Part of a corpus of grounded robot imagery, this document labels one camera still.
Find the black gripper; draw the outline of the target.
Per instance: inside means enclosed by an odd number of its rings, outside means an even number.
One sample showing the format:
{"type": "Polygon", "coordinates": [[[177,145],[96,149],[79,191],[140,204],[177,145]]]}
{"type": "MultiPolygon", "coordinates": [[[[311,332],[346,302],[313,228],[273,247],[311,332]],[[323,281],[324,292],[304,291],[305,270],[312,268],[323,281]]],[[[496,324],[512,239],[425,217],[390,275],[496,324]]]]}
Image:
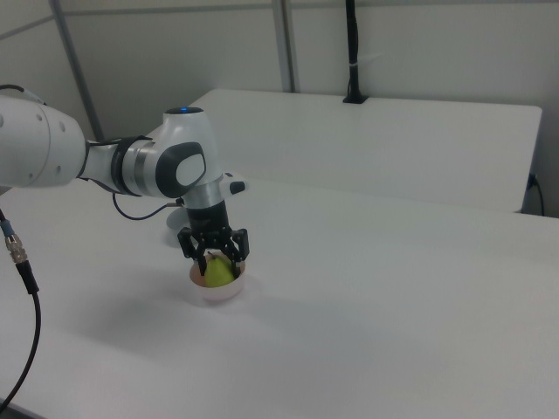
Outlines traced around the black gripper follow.
{"type": "Polygon", "coordinates": [[[224,252],[235,279],[241,275],[250,254],[247,229],[231,230],[225,201],[204,209],[187,209],[190,227],[183,227],[177,238],[183,255],[197,263],[201,276],[207,268],[206,249],[224,252]]]}

